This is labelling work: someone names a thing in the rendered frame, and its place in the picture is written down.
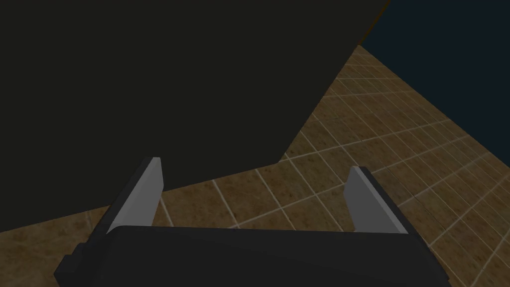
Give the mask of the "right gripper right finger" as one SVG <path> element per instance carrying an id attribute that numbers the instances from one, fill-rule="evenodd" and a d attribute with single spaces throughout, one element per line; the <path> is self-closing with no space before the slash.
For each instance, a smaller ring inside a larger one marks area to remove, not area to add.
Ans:
<path id="1" fill-rule="evenodd" d="M 350 168 L 343 195 L 355 231 L 415 233 L 415 228 L 366 167 Z"/>

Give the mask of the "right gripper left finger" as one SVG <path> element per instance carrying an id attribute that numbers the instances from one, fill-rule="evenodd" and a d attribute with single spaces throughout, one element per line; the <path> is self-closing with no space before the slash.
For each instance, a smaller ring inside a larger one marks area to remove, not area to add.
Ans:
<path id="1" fill-rule="evenodd" d="M 163 188 L 161 158 L 144 158 L 95 226 L 95 235 L 119 226 L 151 226 Z"/>

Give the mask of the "black cabinet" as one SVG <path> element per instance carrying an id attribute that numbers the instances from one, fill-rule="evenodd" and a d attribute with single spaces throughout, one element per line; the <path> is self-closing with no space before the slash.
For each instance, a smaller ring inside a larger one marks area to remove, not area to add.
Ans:
<path id="1" fill-rule="evenodd" d="M 0 0 L 0 232 L 277 163 L 388 0 Z"/>

